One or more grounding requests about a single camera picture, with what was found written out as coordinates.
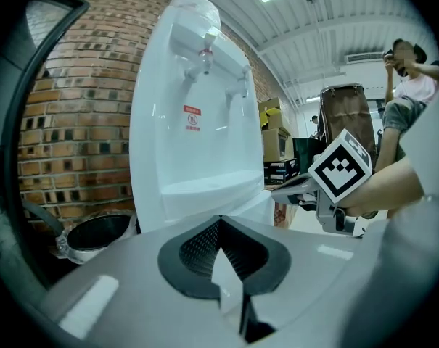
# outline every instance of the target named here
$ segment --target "apriltag cube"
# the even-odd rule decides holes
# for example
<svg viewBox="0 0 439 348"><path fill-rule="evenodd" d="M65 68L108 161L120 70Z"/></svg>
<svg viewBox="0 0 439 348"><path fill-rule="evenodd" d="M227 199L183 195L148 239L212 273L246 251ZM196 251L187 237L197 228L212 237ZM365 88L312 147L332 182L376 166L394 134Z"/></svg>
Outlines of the apriltag cube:
<svg viewBox="0 0 439 348"><path fill-rule="evenodd" d="M309 167L308 173L336 204L371 176L371 157L344 129Z"/></svg>

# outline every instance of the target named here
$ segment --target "forearm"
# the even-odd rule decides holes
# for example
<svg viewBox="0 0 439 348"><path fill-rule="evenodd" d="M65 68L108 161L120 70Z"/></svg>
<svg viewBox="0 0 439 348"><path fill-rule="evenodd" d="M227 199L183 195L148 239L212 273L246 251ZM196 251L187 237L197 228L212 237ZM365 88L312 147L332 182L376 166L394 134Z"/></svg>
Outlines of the forearm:
<svg viewBox="0 0 439 348"><path fill-rule="evenodd" d="M385 104L393 99L393 76L387 76L387 90L385 92Z"/></svg>
<svg viewBox="0 0 439 348"><path fill-rule="evenodd" d="M439 82L439 66L421 65L416 63L414 65L414 69L418 73L429 76L430 78L433 78L435 81Z"/></svg>
<svg viewBox="0 0 439 348"><path fill-rule="evenodd" d="M402 207L424 195L407 157L374 174L346 196L339 207L353 208L357 215Z"/></svg>

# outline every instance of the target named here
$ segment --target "pink shirt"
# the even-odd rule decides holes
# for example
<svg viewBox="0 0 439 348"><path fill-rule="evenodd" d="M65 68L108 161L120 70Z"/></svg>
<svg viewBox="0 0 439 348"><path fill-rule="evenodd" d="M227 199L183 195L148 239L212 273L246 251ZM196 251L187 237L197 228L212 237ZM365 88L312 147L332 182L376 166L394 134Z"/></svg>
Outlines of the pink shirt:
<svg viewBox="0 0 439 348"><path fill-rule="evenodd" d="M432 101L437 88L437 81L421 74L415 79L399 83L393 92L393 97L409 96L412 99L429 103Z"/></svg>

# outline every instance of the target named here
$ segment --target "warning label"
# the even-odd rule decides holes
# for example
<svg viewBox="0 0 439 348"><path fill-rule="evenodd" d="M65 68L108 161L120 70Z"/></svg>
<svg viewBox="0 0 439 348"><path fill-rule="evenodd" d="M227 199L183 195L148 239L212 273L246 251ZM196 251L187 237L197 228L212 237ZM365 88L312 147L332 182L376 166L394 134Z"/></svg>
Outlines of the warning label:
<svg viewBox="0 0 439 348"><path fill-rule="evenodd" d="M200 116L202 115L202 110L195 107L184 106L184 112L188 114L185 128L188 131L200 131Z"/></svg>

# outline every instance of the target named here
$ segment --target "ceiling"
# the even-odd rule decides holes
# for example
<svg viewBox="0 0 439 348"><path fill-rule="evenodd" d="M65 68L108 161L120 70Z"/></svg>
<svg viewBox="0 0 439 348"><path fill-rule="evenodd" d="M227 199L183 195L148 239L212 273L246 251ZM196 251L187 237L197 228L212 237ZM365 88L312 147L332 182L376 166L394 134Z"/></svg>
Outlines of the ceiling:
<svg viewBox="0 0 439 348"><path fill-rule="evenodd" d="M435 39L408 0L210 0L251 45L294 105L325 86L361 83L383 98L382 62L345 63L345 55L388 49L396 38L419 44L431 62Z"/></svg>

